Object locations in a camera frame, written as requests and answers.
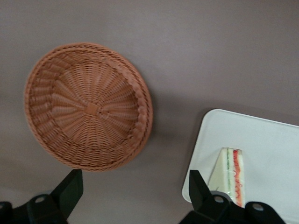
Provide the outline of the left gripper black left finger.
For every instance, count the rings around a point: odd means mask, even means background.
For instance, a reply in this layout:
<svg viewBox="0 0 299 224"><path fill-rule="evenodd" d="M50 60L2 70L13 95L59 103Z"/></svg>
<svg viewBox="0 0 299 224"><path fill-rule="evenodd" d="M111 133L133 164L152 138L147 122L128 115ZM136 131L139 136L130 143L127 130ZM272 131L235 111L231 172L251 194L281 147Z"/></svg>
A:
<svg viewBox="0 0 299 224"><path fill-rule="evenodd" d="M39 194L13 208L0 202L2 224L67 224L70 214L83 195L82 170L73 169L49 194Z"/></svg>

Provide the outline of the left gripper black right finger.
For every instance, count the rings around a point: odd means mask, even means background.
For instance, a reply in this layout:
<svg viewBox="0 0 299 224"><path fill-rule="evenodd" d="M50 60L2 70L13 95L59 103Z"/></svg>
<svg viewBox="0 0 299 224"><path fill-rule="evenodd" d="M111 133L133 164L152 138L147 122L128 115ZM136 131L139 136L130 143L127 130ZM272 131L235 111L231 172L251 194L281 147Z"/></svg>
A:
<svg viewBox="0 0 299 224"><path fill-rule="evenodd" d="M189 172L189 196L193 210L182 224L284 224L285 221L269 205L248 202L242 208L227 194L212 194L197 170Z"/></svg>

